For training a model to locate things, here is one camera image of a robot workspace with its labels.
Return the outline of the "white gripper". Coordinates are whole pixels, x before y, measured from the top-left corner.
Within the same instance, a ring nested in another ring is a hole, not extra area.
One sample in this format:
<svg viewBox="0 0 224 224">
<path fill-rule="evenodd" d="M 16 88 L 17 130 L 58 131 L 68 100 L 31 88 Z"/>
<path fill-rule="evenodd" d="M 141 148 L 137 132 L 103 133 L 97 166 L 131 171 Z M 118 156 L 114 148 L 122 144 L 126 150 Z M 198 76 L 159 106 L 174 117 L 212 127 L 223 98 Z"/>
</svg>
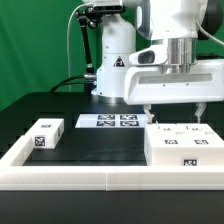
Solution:
<svg viewBox="0 0 224 224">
<path fill-rule="evenodd" d="M 152 51 L 141 53 L 138 64 L 128 69 L 124 79 L 124 101 L 143 105 L 148 124 L 153 123 L 151 105 L 197 103 L 195 116 L 201 122 L 205 102 L 224 100 L 224 59 L 198 60 L 196 64 L 176 64 L 165 72 L 165 62 L 157 63 Z"/>
</svg>

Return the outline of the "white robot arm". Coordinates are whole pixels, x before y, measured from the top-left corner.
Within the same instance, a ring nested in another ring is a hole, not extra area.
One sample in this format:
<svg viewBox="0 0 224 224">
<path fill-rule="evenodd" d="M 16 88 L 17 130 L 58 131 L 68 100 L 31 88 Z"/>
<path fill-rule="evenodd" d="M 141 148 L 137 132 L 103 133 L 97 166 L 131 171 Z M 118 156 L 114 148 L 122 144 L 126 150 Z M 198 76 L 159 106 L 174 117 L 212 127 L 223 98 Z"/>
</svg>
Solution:
<svg viewBox="0 0 224 224">
<path fill-rule="evenodd" d="M 102 64 L 92 93 L 99 101 L 141 105 L 224 101 L 224 59 L 198 59 L 199 40 L 223 20 L 221 0 L 83 0 L 102 18 Z"/>
</svg>

